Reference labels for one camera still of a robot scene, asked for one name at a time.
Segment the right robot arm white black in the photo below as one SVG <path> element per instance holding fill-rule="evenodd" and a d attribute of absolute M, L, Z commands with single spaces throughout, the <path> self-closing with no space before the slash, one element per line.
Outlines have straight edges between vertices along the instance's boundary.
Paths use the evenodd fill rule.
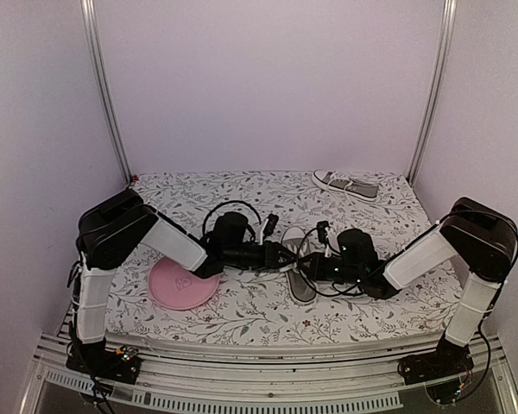
<path fill-rule="evenodd" d="M 468 270 L 458 305 L 436 348 L 399 360 L 408 385 L 467 373 L 473 367 L 469 344 L 481 332 L 503 285 L 518 260 L 518 228 L 503 214 L 470 198 L 457 200 L 449 213 L 398 253 L 380 260 L 372 238 L 360 229 L 337 237 L 338 253 L 296 253 L 294 267 L 306 283 L 328 281 L 386 300 L 450 260 Z"/>

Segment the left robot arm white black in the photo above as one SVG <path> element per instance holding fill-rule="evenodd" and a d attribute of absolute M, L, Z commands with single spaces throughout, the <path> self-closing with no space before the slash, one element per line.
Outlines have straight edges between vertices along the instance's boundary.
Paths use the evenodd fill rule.
<path fill-rule="evenodd" d="M 79 258 L 67 283 L 73 290 L 74 310 L 67 368 L 86 373 L 93 381 L 136 383 L 142 364 L 138 351 L 127 346 L 107 349 L 105 315 L 117 269 L 139 245 L 156 250 L 199 279 L 217 276 L 226 267 L 278 270 L 294 264 L 296 254 L 269 240 L 277 222 L 276 215 L 269 215 L 261 231 L 255 232 L 246 216 L 228 212 L 212 230 L 202 229 L 195 237 L 145 204 L 132 189 L 88 210 L 79 219 Z"/>

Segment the grey sneaker with red sole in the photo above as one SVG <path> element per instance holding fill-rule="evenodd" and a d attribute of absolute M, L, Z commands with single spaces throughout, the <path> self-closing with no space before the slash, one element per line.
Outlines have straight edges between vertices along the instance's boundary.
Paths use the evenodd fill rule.
<path fill-rule="evenodd" d="M 310 247 L 308 241 L 302 241 L 306 232 L 297 226 L 288 228 L 281 236 L 281 245 L 293 254 L 309 254 Z M 306 305 L 314 302 L 316 292 L 307 285 L 300 275 L 296 265 L 288 267 L 286 271 L 289 293 L 297 305 Z"/>

